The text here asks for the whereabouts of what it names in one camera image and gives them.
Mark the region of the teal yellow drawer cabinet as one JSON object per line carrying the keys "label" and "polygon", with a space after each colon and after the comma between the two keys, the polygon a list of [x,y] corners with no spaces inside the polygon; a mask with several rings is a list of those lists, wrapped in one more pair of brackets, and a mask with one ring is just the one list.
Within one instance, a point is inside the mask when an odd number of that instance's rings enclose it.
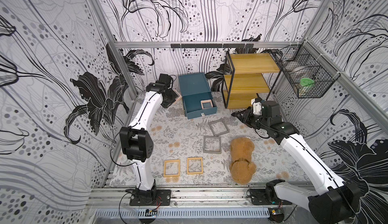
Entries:
{"label": "teal yellow drawer cabinet", "polygon": [[[210,86],[204,73],[194,73],[178,76],[183,99],[185,116],[191,120],[217,113],[217,105],[213,100]],[[211,99],[213,108],[202,109],[201,100]]]}

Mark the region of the pink square brooch box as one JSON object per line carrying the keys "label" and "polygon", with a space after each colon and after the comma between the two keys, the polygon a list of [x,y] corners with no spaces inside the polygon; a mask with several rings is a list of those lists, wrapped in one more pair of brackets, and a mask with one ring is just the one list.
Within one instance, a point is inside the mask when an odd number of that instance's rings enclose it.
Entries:
{"label": "pink square brooch box", "polygon": [[182,100],[182,95],[178,91],[176,91],[176,90],[174,90],[174,92],[177,95],[177,97],[175,98],[175,101],[173,102],[172,105],[175,105],[175,104],[179,103]]}
{"label": "pink square brooch box", "polygon": [[202,109],[213,108],[213,101],[211,99],[201,100],[201,107]]}

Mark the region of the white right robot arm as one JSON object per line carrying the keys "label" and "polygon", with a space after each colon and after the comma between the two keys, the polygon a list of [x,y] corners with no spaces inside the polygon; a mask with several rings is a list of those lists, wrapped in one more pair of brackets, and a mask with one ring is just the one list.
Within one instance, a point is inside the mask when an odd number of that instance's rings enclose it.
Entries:
{"label": "white right robot arm", "polygon": [[282,119],[280,106],[260,97],[251,106],[232,113],[247,127],[265,130],[279,146],[286,150],[307,174],[314,191],[292,185],[285,180],[266,183],[265,198],[273,204],[283,201],[309,211],[320,224],[337,224],[357,217],[361,190],[334,173],[310,148],[297,128]]}

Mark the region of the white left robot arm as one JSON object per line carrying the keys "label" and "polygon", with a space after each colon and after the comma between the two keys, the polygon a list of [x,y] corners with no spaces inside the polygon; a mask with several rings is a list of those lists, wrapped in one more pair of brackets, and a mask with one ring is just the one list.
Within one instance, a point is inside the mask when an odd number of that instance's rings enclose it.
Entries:
{"label": "white left robot arm", "polygon": [[154,202],[157,199],[156,180],[150,164],[154,142],[149,129],[158,109],[168,108],[177,98],[178,95],[170,83],[150,83],[146,87],[144,100],[135,118],[119,132],[122,152],[131,161],[136,176],[133,195],[145,202]]}

